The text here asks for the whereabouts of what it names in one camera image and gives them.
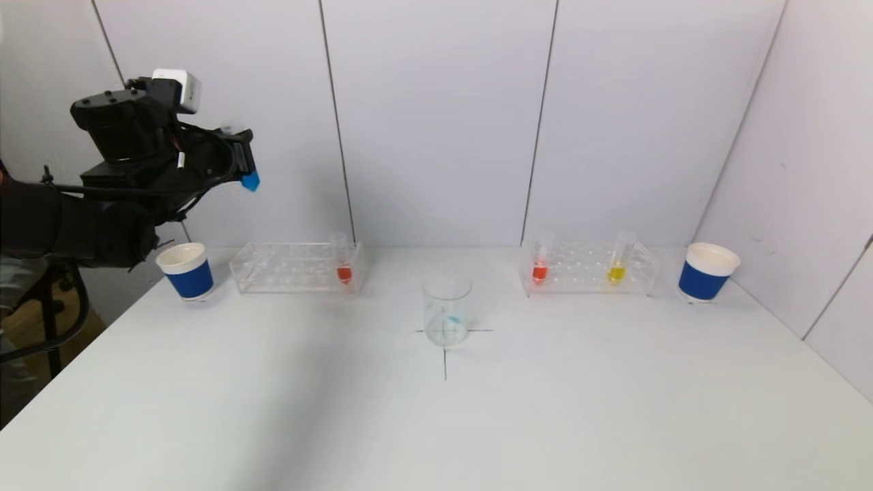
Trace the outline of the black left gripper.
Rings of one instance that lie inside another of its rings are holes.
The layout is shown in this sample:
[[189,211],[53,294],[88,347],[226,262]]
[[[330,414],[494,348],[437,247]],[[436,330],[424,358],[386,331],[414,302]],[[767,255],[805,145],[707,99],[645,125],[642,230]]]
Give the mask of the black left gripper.
[[207,185],[230,181],[240,181],[243,185],[258,183],[258,171],[252,153],[252,130],[227,134],[220,128],[194,128],[193,136],[194,167]]

